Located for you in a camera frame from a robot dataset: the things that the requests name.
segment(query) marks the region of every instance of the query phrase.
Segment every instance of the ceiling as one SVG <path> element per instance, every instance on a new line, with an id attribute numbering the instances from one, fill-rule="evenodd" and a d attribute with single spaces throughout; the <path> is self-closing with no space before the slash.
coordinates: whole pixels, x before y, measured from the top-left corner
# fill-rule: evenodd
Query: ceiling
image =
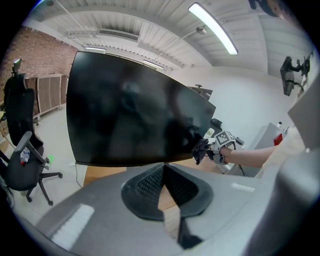
<path id="1" fill-rule="evenodd" d="M 149 59 L 166 70 L 223 66 L 280 77 L 286 56 L 295 63 L 312 50 L 304 32 L 259 8 L 250 9 L 248 0 L 198 0 L 220 22 L 238 49 L 238 55 L 229 55 L 209 28 L 205 35 L 196 33 L 196 27 L 204 24 L 188 11 L 194 2 L 45 0 L 29 19 L 55 31 L 60 38 L 72 40 L 79 49 L 105 48 L 107 53 L 132 60 Z M 138 36 L 138 42 L 95 38 L 98 29 L 132 33 Z"/>

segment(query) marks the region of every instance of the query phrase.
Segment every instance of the linear light fixture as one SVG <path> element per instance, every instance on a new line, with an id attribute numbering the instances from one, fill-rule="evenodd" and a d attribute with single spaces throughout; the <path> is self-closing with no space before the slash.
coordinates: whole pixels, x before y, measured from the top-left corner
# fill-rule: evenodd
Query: linear light fixture
<path id="1" fill-rule="evenodd" d="M 154 64 L 154 63 L 152 63 L 151 61 L 148 61 L 148 60 L 143 60 L 143 62 L 145 62 L 145 63 L 148 63 L 148 64 L 150 64 L 150 65 L 152 65 L 152 66 L 155 66 L 156 68 L 159 68 L 159 69 L 164 69 L 162 66 L 159 66 L 159 65 L 157 65 L 157 64 Z"/>
<path id="2" fill-rule="evenodd" d="M 188 10 L 195 16 L 197 16 L 200 20 L 202 20 L 213 31 L 213 33 L 215 33 L 215 35 L 220 39 L 230 55 L 238 54 L 238 50 L 234 43 L 231 41 L 227 32 L 203 6 L 195 2 L 189 7 Z"/>
<path id="3" fill-rule="evenodd" d="M 87 50 L 100 50 L 100 51 L 106 51 L 106 49 L 103 49 L 103 48 L 95 48 L 95 47 L 84 47 L 85 49 Z"/>

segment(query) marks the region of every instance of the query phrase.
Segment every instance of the large black display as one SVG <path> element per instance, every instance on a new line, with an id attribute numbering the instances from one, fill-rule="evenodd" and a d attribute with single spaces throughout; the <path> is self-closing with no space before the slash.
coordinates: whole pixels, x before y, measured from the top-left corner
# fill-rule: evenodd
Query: large black display
<path id="1" fill-rule="evenodd" d="M 141 166 L 191 158 L 216 107 L 149 67 L 77 52 L 66 114 L 78 164 Z"/>

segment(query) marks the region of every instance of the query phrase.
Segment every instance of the human arm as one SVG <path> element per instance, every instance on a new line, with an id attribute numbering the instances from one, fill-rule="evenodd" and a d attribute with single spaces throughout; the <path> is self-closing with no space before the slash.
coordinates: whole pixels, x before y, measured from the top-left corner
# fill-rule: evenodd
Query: human arm
<path id="1" fill-rule="evenodd" d="M 261 168 L 277 146 L 255 150 L 232 150 L 223 147 L 220 154 L 224 156 L 225 163 Z"/>

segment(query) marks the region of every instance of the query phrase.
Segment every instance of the brick wall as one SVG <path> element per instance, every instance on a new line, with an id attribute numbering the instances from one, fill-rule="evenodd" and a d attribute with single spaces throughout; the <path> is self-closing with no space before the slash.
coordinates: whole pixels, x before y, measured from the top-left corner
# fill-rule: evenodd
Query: brick wall
<path id="1" fill-rule="evenodd" d="M 22 58 L 20 73 L 26 77 L 70 72 L 77 49 L 56 38 L 21 27 L 12 40 L 0 66 L 0 102 L 4 99 L 4 88 L 11 76 L 13 61 Z"/>

